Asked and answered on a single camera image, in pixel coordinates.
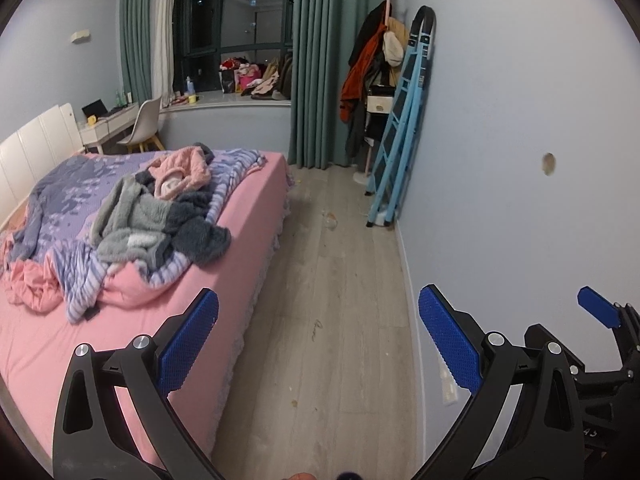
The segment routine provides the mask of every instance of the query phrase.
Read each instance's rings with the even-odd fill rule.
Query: blue ladder
[[[394,104],[367,185],[366,194],[376,195],[367,218],[367,227],[374,225],[384,205],[385,226],[391,224],[396,214],[412,160],[417,138],[415,133],[424,108],[434,30],[433,9],[421,7],[411,27],[401,81],[396,89]]]

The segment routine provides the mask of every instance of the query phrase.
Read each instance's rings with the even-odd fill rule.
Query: wooden floor
[[[246,334],[212,455],[226,480],[416,472],[414,368],[392,230],[367,229],[353,169],[294,170],[292,214]],[[327,215],[333,213],[332,230]]]

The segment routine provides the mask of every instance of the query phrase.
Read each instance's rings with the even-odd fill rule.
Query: chair
[[[118,144],[126,146],[129,153],[133,153],[133,147],[137,145],[140,152],[146,152],[146,143],[152,142],[158,150],[165,151],[162,142],[158,139],[158,117],[160,116],[160,99],[145,101],[140,107],[136,124],[129,137],[120,140]]]

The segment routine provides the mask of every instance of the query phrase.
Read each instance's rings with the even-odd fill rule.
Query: bottle
[[[190,77],[187,77],[187,95],[196,95],[196,90]]]

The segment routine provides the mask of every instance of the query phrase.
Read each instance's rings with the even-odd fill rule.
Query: white desk
[[[102,145],[107,140],[136,124],[138,110],[140,110],[138,103],[133,103],[111,117],[100,119],[94,126],[85,124],[79,128],[82,143],[87,148],[98,148],[98,153],[103,155]]]

